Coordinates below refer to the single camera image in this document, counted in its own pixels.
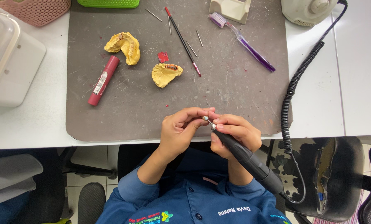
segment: dental stone model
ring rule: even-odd
[[[122,50],[128,65],[135,65],[140,59],[140,44],[129,32],[113,35],[105,45],[104,50],[111,53]]]
[[[170,83],[176,76],[180,76],[183,69],[177,65],[158,64],[155,65],[152,72],[152,77],[155,84],[163,88]]]

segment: barcode sticker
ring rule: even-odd
[[[104,84],[105,80],[107,80],[107,77],[108,77],[108,73],[106,71],[104,71],[103,74],[101,74],[100,80],[98,81],[97,85],[95,86],[95,89],[93,91],[94,94],[98,95],[101,88],[103,87],[103,84]]]

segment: hand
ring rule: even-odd
[[[201,118],[207,116],[209,111],[214,112],[215,108],[184,108],[173,115],[166,116],[162,121],[161,141],[157,149],[160,156],[170,162],[184,152],[197,129],[201,125],[209,124]]]
[[[209,118],[213,119],[213,123],[216,124],[216,129],[219,132],[232,135],[252,152],[255,152],[262,146],[262,140],[260,139],[261,132],[243,117],[232,114],[220,115],[209,112]],[[227,147],[222,144],[216,134],[212,133],[211,139],[211,150],[213,152],[229,161],[237,161]]]

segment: white container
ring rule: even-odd
[[[0,12],[0,106],[18,106],[46,53],[46,47]]]

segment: red paper piece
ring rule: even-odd
[[[169,60],[168,53],[166,51],[158,53],[158,59],[160,63],[168,61]]]

